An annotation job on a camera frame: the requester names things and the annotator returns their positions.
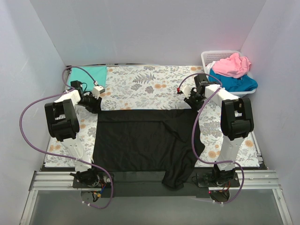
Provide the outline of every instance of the pink cloth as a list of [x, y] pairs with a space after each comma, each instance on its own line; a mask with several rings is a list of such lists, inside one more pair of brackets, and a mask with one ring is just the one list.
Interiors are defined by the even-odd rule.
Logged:
[[238, 53], [234, 53], [227, 59], [217, 61], [212, 69], [216, 74], [240, 78], [249, 71], [250, 65], [247, 57], [240, 57]]

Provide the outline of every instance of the black cloth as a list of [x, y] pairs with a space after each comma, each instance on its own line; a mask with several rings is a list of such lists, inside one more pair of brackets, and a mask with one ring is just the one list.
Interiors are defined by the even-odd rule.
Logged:
[[[165, 171], [162, 183], [182, 188], [196, 163], [191, 144], [196, 116], [191, 109], [102, 111], [94, 163], [109, 172]], [[198, 155], [205, 147], [198, 123], [195, 147]]]

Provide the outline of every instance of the pile of clothes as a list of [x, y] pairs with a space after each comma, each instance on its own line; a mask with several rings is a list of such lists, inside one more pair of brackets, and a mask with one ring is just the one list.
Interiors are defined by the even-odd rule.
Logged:
[[222, 82], [227, 91], [238, 92], [252, 91], [258, 86], [255, 80], [247, 76], [250, 65], [247, 57], [240, 57], [238, 53], [234, 53], [227, 59], [213, 61], [206, 68], [210, 75]]

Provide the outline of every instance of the table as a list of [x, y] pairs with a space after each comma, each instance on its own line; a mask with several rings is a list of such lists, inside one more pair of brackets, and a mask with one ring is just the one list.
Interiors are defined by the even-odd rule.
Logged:
[[[201, 66], [119, 66], [107, 68], [106, 92], [101, 94], [102, 110], [131, 109], [185, 109], [190, 108], [178, 95], [176, 88], [187, 75], [203, 73]], [[195, 86], [193, 78], [185, 84]], [[80, 123], [79, 137], [87, 154], [92, 157], [96, 138], [98, 115], [89, 113], [82, 106], [75, 106]], [[200, 139], [205, 149], [200, 158], [214, 162], [220, 154], [223, 134], [220, 129], [221, 108], [209, 102], [199, 118]], [[48, 152], [68, 155], [64, 147], [51, 138]], [[243, 167], [258, 167], [257, 146], [252, 134], [245, 139], [238, 153], [237, 162]], [[195, 167], [213, 165], [196, 162]], [[74, 167], [71, 159], [45, 157], [45, 167]]]

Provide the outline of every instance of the green fabric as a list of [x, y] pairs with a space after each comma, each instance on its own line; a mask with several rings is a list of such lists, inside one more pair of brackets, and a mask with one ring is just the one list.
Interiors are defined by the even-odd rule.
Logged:
[[[88, 71], [91, 76], [98, 82], [99, 85], [105, 87], [106, 83], [106, 75], [107, 68], [106, 67], [82, 67], [86, 71]], [[87, 91], [92, 91], [94, 87], [94, 82], [83, 70], [78, 68], [72, 68], [71, 75], [68, 80], [68, 85], [71, 84], [71, 81], [80, 81], [82, 83], [87, 83]]]

